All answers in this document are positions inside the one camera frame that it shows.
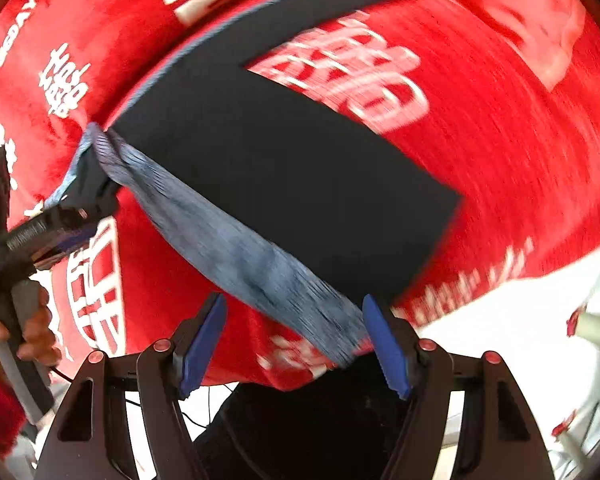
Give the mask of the person's left hand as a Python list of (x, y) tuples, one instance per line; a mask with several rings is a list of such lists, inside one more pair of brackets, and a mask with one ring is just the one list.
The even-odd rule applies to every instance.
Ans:
[[(61, 360), (61, 352), (56, 346), (56, 336), (50, 330), (52, 312), (48, 308), (50, 295), (40, 284), (35, 283), (38, 292), (38, 306), (27, 319), (22, 329), (24, 343), (19, 347), (17, 356), (21, 361), (35, 361), (46, 367), (54, 367)], [(8, 341), (9, 331), (0, 322), (0, 342)], [(8, 384), (8, 378), (0, 362), (0, 380)]]

